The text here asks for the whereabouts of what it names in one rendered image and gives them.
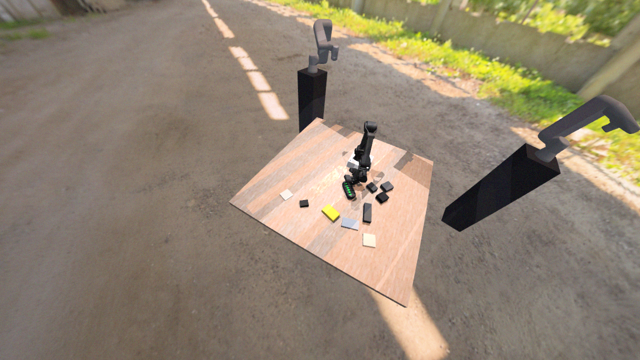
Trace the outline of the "yellow rectangular block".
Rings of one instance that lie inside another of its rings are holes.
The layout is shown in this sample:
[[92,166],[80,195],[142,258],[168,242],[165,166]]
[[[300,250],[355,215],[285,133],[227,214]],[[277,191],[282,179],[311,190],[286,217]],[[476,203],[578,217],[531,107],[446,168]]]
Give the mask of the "yellow rectangular block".
[[327,216],[327,218],[330,219],[330,221],[332,221],[332,223],[339,218],[340,213],[338,213],[337,210],[335,210],[335,208],[333,208],[330,204],[328,204],[327,206],[325,206],[321,212]]

